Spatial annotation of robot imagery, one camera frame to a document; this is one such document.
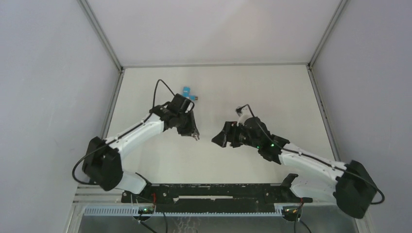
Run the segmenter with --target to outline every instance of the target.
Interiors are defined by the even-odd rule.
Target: white floor
[[[128,68],[109,136],[145,117],[157,79],[177,93],[190,86],[191,94],[199,96],[194,114],[201,140],[181,137],[171,129],[129,154],[123,168],[153,183],[280,183],[288,173],[297,172],[264,160],[257,149],[223,149],[211,142],[225,121],[237,120],[235,108],[246,103],[272,134],[333,159],[305,66]],[[171,100],[160,85],[156,104]]]

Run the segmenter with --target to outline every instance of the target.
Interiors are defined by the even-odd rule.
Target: wire
[[[159,209],[159,211],[163,214],[163,217],[164,217],[164,219],[165,219],[166,233],[168,233],[168,222],[167,222],[167,217],[166,217],[165,212],[163,212],[163,211],[156,205],[156,203],[154,203],[153,201],[151,201],[151,200],[149,200],[149,199],[146,199],[146,198],[143,198],[143,197],[140,197],[140,196],[138,196],[138,195],[135,195],[135,196],[136,196],[136,201],[137,201],[137,198],[143,199],[143,200],[148,201],[149,203],[153,204],[153,205],[156,207],[156,209]]]
[[[144,223],[143,221],[140,220],[140,217],[142,216],[142,214],[140,214],[139,217],[137,217],[137,221],[139,222],[139,224],[143,225],[145,228],[147,228],[151,232],[157,233],[155,230],[153,230],[153,228],[149,227],[149,225],[147,225],[146,223]]]
[[[372,187],[381,195],[381,200],[380,200],[380,201],[377,201],[377,202],[372,202],[371,205],[378,205],[378,204],[381,204],[381,203],[383,203],[383,202],[385,201],[385,195],[383,194],[383,192],[382,192],[375,184],[369,182],[369,181],[366,180],[365,178],[363,178],[363,177],[361,177],[361,176],[359,176],[359,175],[357,175],[357,174],[355,174],[355,173],[353,173],[353,172],[344,170],[344,169],[339,168],[339,167],[332,166],[331,164],[329,164],[329,163],[327,163],[327,162],[325,162],[325,161],[322,161],[322,160],[320,160],[320,159],[318,159],[318,158],[316,158],[316,157],[313,157],[313,156],[311,156],[311,155],[308,155],[308,154],[305,154],[305,153],[301,153],[301,152],[297,152],[297,151],[290,150],[290,149],[286,149],[286,148],[283,148],[283,147],[281,147],[280,145],[278,145],[274,140],[272,140],[272,139],[270,138],[269,135],[266,134],[265,130],[262,128],[262,126],[259,124],[258,120],[256,119],[255,114],[253,114],[252,108],[250,107],[250,105],[249,105],[249,104],[246,104],[245,106],[248,106],[248,107],[249,107],[250,114],[251,114],[252,117],[255,119],[255,122],[256,122],[257,126],[259,126],[259,128],[262,130],[263,134],[270,140],[270,142],[271,142],[272,144],[276,145],[276,146],[277,146],[278,148],[280,148],[281,150],[284,150],[284,151],[287,151],[287,152],[291,152],[291,153],[300,154],[300,155],[302,155],[302,156],[305,156],[305,157],[311,158],[311,159],[313,159],[313,160],[316,160],[316,161],[318,161],[319,163],[322,163],[322,164],[324,164],[324,165],[326,165],[326,166],[328,166],[328,167],[331,167],[331,168],[333,168],[333,169],[337,169],[337,170],[339,170],[339,171],[342,171],[342,172],[344,172],[344,173],[350,174],[350,175],[352,175],[352,176],[355,176],[355,177],[361,179],[362,181],[364,181],[364,182],[367,183],[368,185],[372,186]]]
[[[191,111],[192,111],[192,110],[193,110],[193,108],[194,108],[194,102],[193,102],[193,101],[192,101],[192,104],[193,104],[193,105],[192,105],[192,108],[190,109]]]
[[[162,82],[167,88],[168,90],[172,93],[173,96],[175,96],[175,94],[173,93],[173,91],[170,89],[170,87],[161,79],[157,80],[156,82],[156,86],[154,87],[154,92],[153,92],[153,103],[152,103],[152,108],[155,107],[155,101],[156,101],[156,92],[157,92],[157,86],[159,85],[159,82]],[[127,132],[123,133],[122,135],[120,135],[118,137],[118,139],[123,138],[124,136],[128,135],[130,132],[132,132],[133,130],[137,129],[138,127],[140,127],[142,124],[144,124],[151,116],[153,113],[149,113],[149,115],[143,120],[143,122],[139,123],[138,125],[136,125],[135,127],[131,128],[130,130],[128,130]],[[79,166],[79,164],[81,162],[83,162],[86,158],[88,158],[89,156],[93,155],[95,152],[109,146],[110,144],[114,143],[116,140],[112,140],[107,144],[104,144],[103,146],[95,149],[94,151],[86,154],[85,156],[83,156],[79,161],[77,161],[76,165],[74,165],[73,170],[71,171],[71,176],[73,177],[73,179],[79,183],[79,184],[85,184],[85,185],[97,185],[95,183],[87,183],[87,182],[83,182],[81,180],[79,180],[76,175],[75,175],[75,171],[77,169],[77,167]]]
[[[86,155],[83,156],[81,159],[79,159],[79,161],[77,161],[76,165],[74,165],[73,170],[71,171],[71,176],[73,177],[73,179],[74,179],[77,183],[85,184],[85,185],[97,185],[97,184],[95,184],[95,183],[87,183],[87,182],[83,182],[83,181],[79,180],[79,179],[76,177],[76,174],[75,174],[76,168],[77,168],[77,167],[79,166],[79,164],[80,164],[81,162],[83,162],[83,160],[85,160],[87,157],[89,157],[90,155],[92,155],[92,154],[95,153],[96,151],[99,151],[99,150],[101,150],[101,149],[109,146],[109,145],[112,144],[113,142],[115,142],[115,140],[113,140],[113,141],[105,144],[104,146],[101,146],[101,147],[95,149],[94,151],[90,152],[89,154],[86,154]]]
[[[300,212],[300,210],[302,209],[303,204],[304,204],[304,202],[303,202],[303,201],[302,201],[302,202],[300,202],[300,205],[299,205],[299,207],[297,208],[296,219],[295,219],[295,222],[293,223],[293,232],[294,232],[294,233],[296,233],[296,223],[297,223],[297,221],[298,221],[298,218],[299,218],[299,212]]]
[[[312,233],[312,231],[309,229],[309,227],[306,225],[306,223],[304,223],[302,220],[300,220],[299,222],[301,222],[306,227],[306,229],[309,231],[309,233]]]

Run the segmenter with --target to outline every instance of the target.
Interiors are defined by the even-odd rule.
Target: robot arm
[[[248,105],[239,107],[236,112],[239,120],[227,121],[212,142],[221,147],[229,142],[233,148],[241,145],[257,148],[264,159],[298,168],[313,178],[308,181],[296,174],[289,177],[287,185],[297,197],[332,202],[352,217],[364,216],[377,191],[370,185],[375,186],[375,183],[362,164],[331,161],[271,134],[266,125],[253,116]]]
[[[129,171],[123,171],[121,162],[126,156],[149,138],[176,127],[181,136],[199,139],[199,131],[193,115],[194,104],[176,94],[171,102],[158,105],[149,111],[148,117],[113,137],[93,138],[89,142],[82,170],[103,190],[113,188],[139,194],[146,180]]]

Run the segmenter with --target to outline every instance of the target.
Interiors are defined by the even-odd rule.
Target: blue connector
[[[188,86],[183,87],[182,96],[185,97],[185,98],[188,98],[189,100],[197,100],[198,99],[197,96],[190,95],[190,87],[188,87]]]

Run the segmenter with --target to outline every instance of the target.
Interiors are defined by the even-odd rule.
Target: metal frame
[[[116,107],[117,97],[119,96],[121,82],[123,81],[123,76],[124,76],[124,69],[120,72],[118,76],[116,86],[113,91],[113,96],[110,99],[110,105],[109,105],[109,108],[107,109],[106,117],[103,123],[103,128],[102,128],[102,133],[101,133],[102,138],[106,138],[107,134],[109,133],[109,126],[110,126],[110,122],[112,121],[113,112]]]
[[[329,24],[326,27],[325,32],[322,35],[321,40],[319,41],[318,46],[315,49],[315,52],[313,53],[312,57],[310,58],[310,61],[308,63],[308,66],[310,69],[312,69],[313,64],[316,62],[316,59],[318,58],[323,46],[325,45],[325,42],[329,38],[330,33],[332,32],[333,28],[336,26],[336,22],[340,18],[343,10],[347,6],[347,4],[350,2],[350,0],[341,0],[339,2],[338,7],[336,8],[335,12],[333,13],[332,19],[330,20]]]
[[[214,213],[212,215],[208,213],[171,213],[171,212],[165,212],[166,216],[171,216],[171,217],[186,217],[190,215],[191,217],[209,217],[209,216],[224,216],[224,217],[234,217],[234,216],[240,216],[240,217],[245,217],[245,216],[254,216],[254,217],[280,217],[282,215],[282,209],[286,207],[287,205],[275,205],[274,206],[274,211],[270,213]],[[134,205],[128,205],[128,206],[90,206],[85,208],[84,215],[85,216],[139,216],[140,214],[138,213],[139,208],[142,208],[142,206],[134,206]],[[160,212],[154,212],[153,214],[142,214],[142,216],[159,216],[162,217],[163,214]]]
[[[109,54],[110,58],[112,59],[114,65],[116,66],[117,70],[121,72],[123,68],[121,67],[120,61],[117,58],[115,51],[113,50],[112,45],[110,44],[109,40],[107,39],[106,34],[104,33],[99,21],[96,18],[93,10],[90,7],[90,4],[87,0],[77,0],[80,7],[82,8],[83,12],[85,13],[87,19],[89,20],[93,30],[97,34],[97,37],[100,39],[104,49]]]
[[[96,32],[97,36],[99,37],[102,45],[106,49],[108,55],[112,59],[114,65],[119,71],[118,81],[116,83],[116,87],[110,102],[110,106],[107,111],[107,115],[104,121],[104,126],[102,128],[102,136],[106,137],[108,133],[108,129],[110,126],[110,122],[113,116],[114,108],[116,106],[117,97],[119,95],[120,86],[124,76],[124,67],[122,67],[120,61],[118,60],[109,40],[107,39],[100,23],[96,19],[94,12],[92,11],[90,4],[87,0],[77,0],[79,2],[80,7],[86,14],[93,30]],[[130,67],[209,67],[209,66],[273,66],[273,65],[306,65],[308,74],[310,77],[310,81],[312,84],[312,88],[318,102],[318,106],[321,112],[322,120],[325,125],[326,133],[332,148],[333,155],[337,161],[340,161],[338,145],[336,143],[335,137],[333,136],[334,133],[332,132],[332,128],[330,126],[327,111],[323,105],[323,99],[321,93],[318,89],[316,77],[313,74],[312,67],[316,62],[317,57],[319,56],[325,42],[327,41],[328,37],[330,36],[333,28],[336,26],[336,22],[338,21],[339,17],[342,14],[342,11],[345,9],[347,4],[350,0],[341,0],[336,11],[333,14],[332,19],[330,20],[322,38],[317,45],[314,54],[312,55],[308,64],[306,63],[256,63],[256,64],[196,64],[196,65],[163,65],[163,66],[127,66],[126,68]],[[77,233],[80,227],[80,222],[82,216],[86,215],[100,215],[104,216],[109,213],[109,216],[121,216],[133,214],[135,210],[130,203],[121,203],[122,198],[122,191],[121,190],[112,190],[110,192],[103,191],[99,186],[92,186],[92,185],[79,185],[77,188],[77,192],[75,194],[72,208],[69,213],[69,218],[66,224],[65,232],[66,233]],[[282,209],[283,206],[290,206],[296,205],[296,203],[280,203],[274,204],[276,210]],[[308,203],[307,205],[330,205],[328,203]],[[278,211],[272,213],[273,216],[279,216]],[[360,233],[372,233],[373,225],[370,219],[369,213],[367,213],[364,219],[356,219],[356,225]]]

